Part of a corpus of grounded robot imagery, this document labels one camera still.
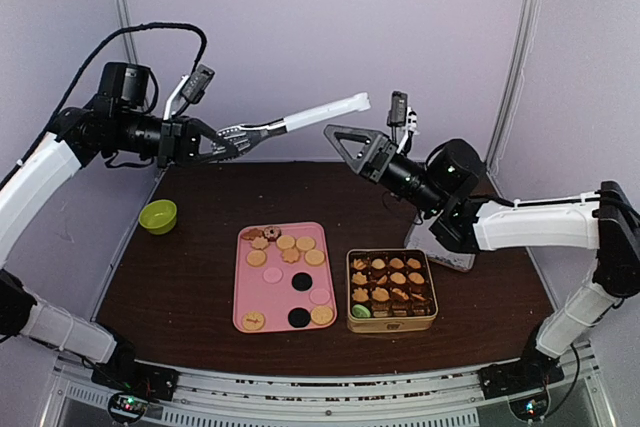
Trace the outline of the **metal serving tongs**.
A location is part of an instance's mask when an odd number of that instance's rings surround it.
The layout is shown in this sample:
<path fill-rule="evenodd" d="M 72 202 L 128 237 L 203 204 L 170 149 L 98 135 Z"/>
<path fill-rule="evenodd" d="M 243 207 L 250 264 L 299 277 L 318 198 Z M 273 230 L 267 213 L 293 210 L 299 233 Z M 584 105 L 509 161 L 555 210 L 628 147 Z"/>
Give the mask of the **metal serving tongs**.
<path fill-rule="evenodd" d="M 267 139 L 318 124 L 343 115 L 362 112 L 371 108 L 366 92 L 351 97 L 297 112 L 269 123 L 249 125 L 237 124 L 221 129 L 217 135 L 230 142 L 243 156 Z"/>

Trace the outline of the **brown leaf cookie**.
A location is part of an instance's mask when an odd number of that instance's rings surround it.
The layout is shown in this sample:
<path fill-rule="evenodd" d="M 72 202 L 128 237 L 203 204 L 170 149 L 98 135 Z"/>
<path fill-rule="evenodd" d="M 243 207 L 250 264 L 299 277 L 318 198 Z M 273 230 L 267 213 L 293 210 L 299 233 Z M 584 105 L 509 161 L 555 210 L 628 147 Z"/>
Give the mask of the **brown leaf cookie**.
<path fill-rule="evenodd" d="M 367 268 L 367 263 L 363 259 L 354 259 L 352 262 L 352 268 L 356 271 L 363 271 Z"/>

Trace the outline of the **leaf cookie second row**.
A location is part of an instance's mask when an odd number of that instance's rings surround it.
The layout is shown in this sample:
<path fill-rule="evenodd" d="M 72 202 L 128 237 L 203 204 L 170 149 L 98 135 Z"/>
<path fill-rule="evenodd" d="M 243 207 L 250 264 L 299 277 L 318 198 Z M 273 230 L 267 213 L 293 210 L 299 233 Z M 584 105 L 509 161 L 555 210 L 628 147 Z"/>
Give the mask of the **leaf cookie second row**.
<path fill-rule="evenodd" d="M 362 272 L 356 272 L 351 277 L 351 283 L 354 285 L 364 286 L 368 283 L 368 279 Z"/>

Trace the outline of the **star butter cookie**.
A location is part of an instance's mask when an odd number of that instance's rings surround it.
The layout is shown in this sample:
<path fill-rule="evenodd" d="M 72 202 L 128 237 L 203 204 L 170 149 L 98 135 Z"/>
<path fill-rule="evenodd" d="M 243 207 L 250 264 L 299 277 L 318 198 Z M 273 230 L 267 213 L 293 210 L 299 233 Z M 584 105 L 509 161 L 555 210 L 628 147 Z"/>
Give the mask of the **star butter cookie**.
<path fill-rule="evenodd" d="M 401 288 L 392 288 L 390 294 L 394 301 L 406 302 L 409 300 L 409 295 Z"/>

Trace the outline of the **green sandwich cookie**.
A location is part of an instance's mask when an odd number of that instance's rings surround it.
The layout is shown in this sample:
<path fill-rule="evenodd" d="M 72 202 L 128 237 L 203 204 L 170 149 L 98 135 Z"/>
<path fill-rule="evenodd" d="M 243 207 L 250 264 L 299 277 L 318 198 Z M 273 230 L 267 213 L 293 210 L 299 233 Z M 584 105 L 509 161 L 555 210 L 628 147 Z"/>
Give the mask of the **green sandwich cookie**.
<path fill-rule="evenodd" d="M 372 316 L 370 309 L 362 304 L 354 304 L 351 308 L 351 315 L 357 319 L 368 319 Z"/>

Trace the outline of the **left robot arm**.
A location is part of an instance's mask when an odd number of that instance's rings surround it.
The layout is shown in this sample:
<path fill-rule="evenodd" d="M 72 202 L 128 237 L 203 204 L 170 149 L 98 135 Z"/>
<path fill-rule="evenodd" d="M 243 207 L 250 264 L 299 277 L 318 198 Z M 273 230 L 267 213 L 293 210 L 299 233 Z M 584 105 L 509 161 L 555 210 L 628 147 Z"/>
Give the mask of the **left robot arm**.
<path fill-rule="evenodd" d="M 159 167 L 235 156 L 237 149 L 204 121 L 186 115 L 214 73 L 197 66 L 182 77 L 159 114 L 143 108 L 149 68 L 107 64 L 93 97 L 55 114 L 35 150 L 1 189 L 1 337 L 24 337 L 104 365 L 123 391 L 144 380 L 132 350 L 91 320 L 109 262 L 133 225 L 130 208 L 149 188 L 133 177 L 124 194 L 94 166 L 117 154 Z M 115 201 L 122 197 L 124 204 Z"/>

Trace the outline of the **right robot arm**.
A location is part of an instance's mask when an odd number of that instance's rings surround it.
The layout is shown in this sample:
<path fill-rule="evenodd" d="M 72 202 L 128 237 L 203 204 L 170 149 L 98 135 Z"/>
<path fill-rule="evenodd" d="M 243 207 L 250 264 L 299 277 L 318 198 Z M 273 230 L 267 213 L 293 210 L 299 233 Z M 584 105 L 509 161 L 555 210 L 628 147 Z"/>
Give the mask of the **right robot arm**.
<path fill-rule="evenodd" d="M 564 307 L 538 327 L 512 377 L 535 387 L 571 344 L 615 305 L 639 292 L 639 214 L 620 185 L 551 200 L 506 200 L 474 190 L 485 164 L 463 139 L 410 160 L 380 131 L 329 125 L 324 135 L 350 169 L 411 203 L 447 251 L 478 254 L 512 247 L 592 250 L 596 265 Z"/>

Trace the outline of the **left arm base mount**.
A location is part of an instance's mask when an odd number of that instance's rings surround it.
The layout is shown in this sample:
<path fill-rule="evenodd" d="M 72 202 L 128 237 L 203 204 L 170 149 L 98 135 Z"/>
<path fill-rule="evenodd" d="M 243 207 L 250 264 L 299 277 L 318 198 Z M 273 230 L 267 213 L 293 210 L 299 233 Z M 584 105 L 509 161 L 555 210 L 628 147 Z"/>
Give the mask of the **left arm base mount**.
<path fill-rule="evenodd" d="M 179 373 L 175 369 L 144 363 L 134 363 L 128 375 L 108 370 L 106 366 L 92 368 L 91 381 L 113 390 L 106 410 L 119 424 L 131 425 L 140 421 L 163 401 L 173 399 Z"/>

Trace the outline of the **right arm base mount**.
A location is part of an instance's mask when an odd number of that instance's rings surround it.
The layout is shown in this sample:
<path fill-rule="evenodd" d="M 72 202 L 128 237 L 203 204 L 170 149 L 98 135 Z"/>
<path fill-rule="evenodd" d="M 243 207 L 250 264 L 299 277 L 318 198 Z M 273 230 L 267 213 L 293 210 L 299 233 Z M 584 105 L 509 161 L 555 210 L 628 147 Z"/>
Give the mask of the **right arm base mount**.
<path fill-rule="evenodd" d="M 486 400 L 505 397 L 515 418 L 528 423 L 542 420 L 550 411 L 548 388 L 565 378 L 557 365 L 548 367 L 521 360 L 483 367 L 478 377 Z"/>

